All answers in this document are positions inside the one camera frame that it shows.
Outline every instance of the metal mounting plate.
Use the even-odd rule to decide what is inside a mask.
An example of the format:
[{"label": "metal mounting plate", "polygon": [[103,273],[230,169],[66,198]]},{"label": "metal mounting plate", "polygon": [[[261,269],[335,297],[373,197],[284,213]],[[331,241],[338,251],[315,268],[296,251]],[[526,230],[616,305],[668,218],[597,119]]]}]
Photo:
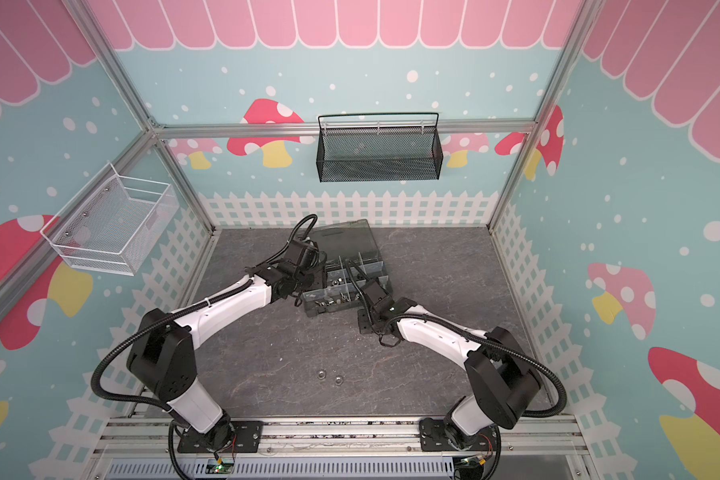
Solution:
[{"label": "metal mounting plate", "polygon": [[[235,453],[256,453],[259,451],[264,422],[234,421],[232,426],[235,427]],[[196,443],[190,443],[184,437],[179,440],[179,447],[176,450],[179,453],[208,453],[208,450],[204,447]],[[220,453],[230,453],[231,451],[232,446],[221,450]]]}]

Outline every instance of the ventilation grille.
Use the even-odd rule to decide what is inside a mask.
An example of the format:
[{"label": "ventilation grille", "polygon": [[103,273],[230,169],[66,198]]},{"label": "ventilation grille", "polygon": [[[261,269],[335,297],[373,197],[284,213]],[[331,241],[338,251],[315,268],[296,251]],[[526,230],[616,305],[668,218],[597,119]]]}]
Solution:
[{"label": "ventilation grille", "polygon": [[[229,476],[206,474],[212,459],[179,460],[184,472],[205,478],[452,478],[450,457],[238,458]],[[115,459],[104,480],[174,479],[167,458]]]}]

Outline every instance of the pink scalloped awning graphic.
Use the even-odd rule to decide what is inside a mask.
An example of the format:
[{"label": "pink scalloped awning graphic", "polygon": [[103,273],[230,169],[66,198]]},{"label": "pink scalloped awning graphic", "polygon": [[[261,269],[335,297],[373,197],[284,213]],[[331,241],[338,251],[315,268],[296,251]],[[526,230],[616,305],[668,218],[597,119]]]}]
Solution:
[{"label": "pink scalloped awning graphic", "polygon": [[608,0],[584,56],[720,163],[720,1]]},{"label": "pink scalloped awning graphic", "polygon": [[580,0],[89,0],[117,50],[530,48],[565,43]]},{"label": "pink scalloped awning graphic", "polygon": [[61,0],[0,0],[0,112],[22,105],[40,85],[72,75],[96,55]]}]

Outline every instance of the enclosure wall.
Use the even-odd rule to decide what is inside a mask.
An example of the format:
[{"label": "enclosure wall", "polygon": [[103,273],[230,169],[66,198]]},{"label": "enclosure wall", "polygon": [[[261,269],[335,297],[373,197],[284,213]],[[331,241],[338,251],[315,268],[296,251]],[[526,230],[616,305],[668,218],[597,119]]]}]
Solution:
[{"label": "enclosure wall", "polygon": [[720,2],[609,0],[559,106],[496,228],[531,338],[604,480],[720,479]]}]

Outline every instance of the white wire mesh basket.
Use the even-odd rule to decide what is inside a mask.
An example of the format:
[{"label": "white wire mesh basket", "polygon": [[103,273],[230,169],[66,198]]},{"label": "white wire mesh basket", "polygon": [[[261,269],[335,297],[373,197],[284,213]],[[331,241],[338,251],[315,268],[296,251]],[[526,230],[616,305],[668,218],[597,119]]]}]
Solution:
[{"label": "white wire mesh basket", "polygon": [[173,185],[114,174],[40,233],[72,268],[135,275],[179,209]]}]

